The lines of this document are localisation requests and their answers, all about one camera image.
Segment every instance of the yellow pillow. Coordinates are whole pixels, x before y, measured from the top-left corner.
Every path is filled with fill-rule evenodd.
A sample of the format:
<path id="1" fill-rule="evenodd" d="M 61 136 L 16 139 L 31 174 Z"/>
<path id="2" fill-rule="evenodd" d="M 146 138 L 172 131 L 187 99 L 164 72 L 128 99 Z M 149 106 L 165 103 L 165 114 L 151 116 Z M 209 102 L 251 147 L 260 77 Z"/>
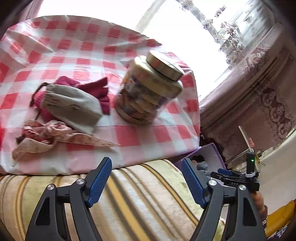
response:
<path id="1" fill-rule="evenodd" d="M 272 214 L 268 215 L 265 228 L 266 236 L 268 237 L 272 235 L 274 232 L 287 225 L 294 215 L 294 210 L 295 203 L 292 200 L 286 206 L 282 206 Z"/>

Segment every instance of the checkered fabric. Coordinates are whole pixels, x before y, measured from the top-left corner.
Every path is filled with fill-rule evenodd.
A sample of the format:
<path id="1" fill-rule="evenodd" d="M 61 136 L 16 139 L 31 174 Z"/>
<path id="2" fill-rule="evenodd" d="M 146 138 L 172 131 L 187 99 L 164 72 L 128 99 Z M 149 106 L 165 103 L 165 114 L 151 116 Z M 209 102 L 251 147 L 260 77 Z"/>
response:
<path id="1" fill-rule="evenodd" d="M 115 111 L 128 63 L 150 49 L 171 57 L 185 71 L 184 91 L 150 126 L 127 123 Z M 103 116 L 94 135 L 121 144 L 115 148 L 59 143 L 53 150 L 26 154 L 12 167 L 15 137 L 37 109 L 29 108 L 32 93 L 42 82 L 68 76 L 81 83 L 108 77 L 111 115 Z M 46 16 L 10 27 L 0 42 L 0 173 L 57 175 L 86 173 L 103 157 L 113 168 L 186 153 L 199 146 L 200 115 L 192 70 L 160 43 L 133 30 L 94 18 Z"/>

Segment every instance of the striped upholstery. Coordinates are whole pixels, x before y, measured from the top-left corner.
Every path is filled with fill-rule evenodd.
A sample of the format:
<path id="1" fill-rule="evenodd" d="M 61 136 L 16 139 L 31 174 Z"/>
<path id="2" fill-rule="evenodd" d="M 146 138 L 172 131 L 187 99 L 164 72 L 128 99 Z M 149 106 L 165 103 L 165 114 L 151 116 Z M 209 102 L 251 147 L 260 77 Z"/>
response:
<path id="1" fill-rule="evenodd" d="M 0 177 L 0 218 L 23 241 L 45 187 L 72 184 L 85 175 Z M 65 204 L 73 241 L 78 241 L 69 204 Z M 113 170 L 91 214 L 103 240 L 189 240 L 202 214 L 178 169 L 156 160 Z M 220 240 L 220 221 L 214 240 Z"/>

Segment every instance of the pink knitted fabric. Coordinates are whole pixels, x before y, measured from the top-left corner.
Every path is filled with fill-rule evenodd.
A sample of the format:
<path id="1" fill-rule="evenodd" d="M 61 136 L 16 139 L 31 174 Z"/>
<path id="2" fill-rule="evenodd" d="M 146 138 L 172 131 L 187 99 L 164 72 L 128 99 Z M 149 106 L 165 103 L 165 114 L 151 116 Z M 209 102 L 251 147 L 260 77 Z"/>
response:
<path id="1" fill-rule="evenodd" d="M 105 115 L 110 114 L 110 102 L 108 94 L 108 87 L 106 87 L 108 83 L 108 78 L 104 77 L 100 80 L 81 84 L 79 81 L 73 80 L 66 76 L 59 77 L 53 84 L 57 85 L 67 85 L 71 87 L 76 87 L 78 89 L 83 90 L 86 93 L 91 94 L 92 96 L 96 97 L 101 104 L 102 112 Z M 34 104 L 36 107 L 40 108 L 40 104 L 44 99 L 44 91 L 39 91 L 34 96 Z M 56 119 L 48 110 L 42 109 L 40 112 L 41 116 L 43 117 L 45 122 L 50 120 Z"/>

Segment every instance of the purple box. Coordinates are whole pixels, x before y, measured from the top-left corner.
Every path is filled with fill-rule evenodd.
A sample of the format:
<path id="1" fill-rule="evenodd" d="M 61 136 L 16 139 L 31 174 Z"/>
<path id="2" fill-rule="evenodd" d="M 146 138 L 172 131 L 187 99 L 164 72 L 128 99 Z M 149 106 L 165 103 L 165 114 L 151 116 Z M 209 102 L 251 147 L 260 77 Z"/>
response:
<path id="1" fill-rule="evenodd" d="M 210 172 L 216 172 L 219 168 L 226 169 L 223 159 L 221 158 L 217 150 L 217 147 L 215 146 L 214 143 L 210 143 L 208 145 L 199 147 L 198 149 L 191 152 L 189 155 L 187 155 L 184 158 L 187 158 L 187 157 L 192 158 L 193 156 L 198 156 L 198 155 L 202 155 L 204 157 L 206 163 L 209 166 Z M 180 170 L 181 170 L 181 164 L 183 159 L 174 163 L 175 166 Z"/>

